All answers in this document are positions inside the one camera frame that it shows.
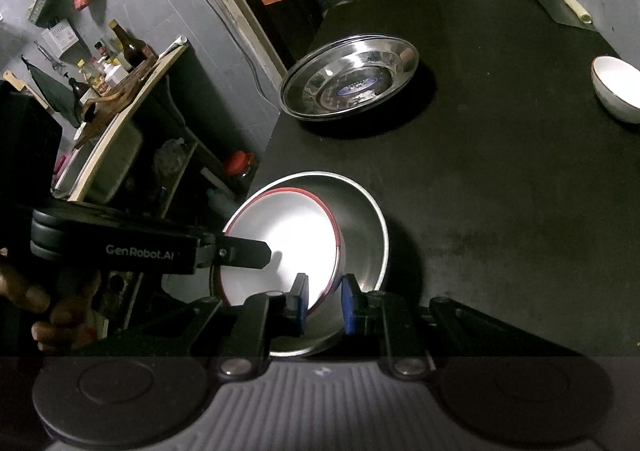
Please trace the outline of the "person left hand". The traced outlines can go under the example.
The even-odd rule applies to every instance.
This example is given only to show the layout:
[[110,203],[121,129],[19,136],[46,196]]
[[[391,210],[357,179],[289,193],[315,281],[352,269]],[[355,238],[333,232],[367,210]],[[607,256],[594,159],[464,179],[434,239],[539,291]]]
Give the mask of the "person left hand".
[[30,333],[38,349],[76,349],[96,341],[99,322],[92,302],[101,282],[99,272],[81,278],[69,289],[62,289],[58,279],[54,279],[54,289],[43,289],[36,284],[34,272],[34,266],[12,258],[2,247],[1,297],[36,316]]

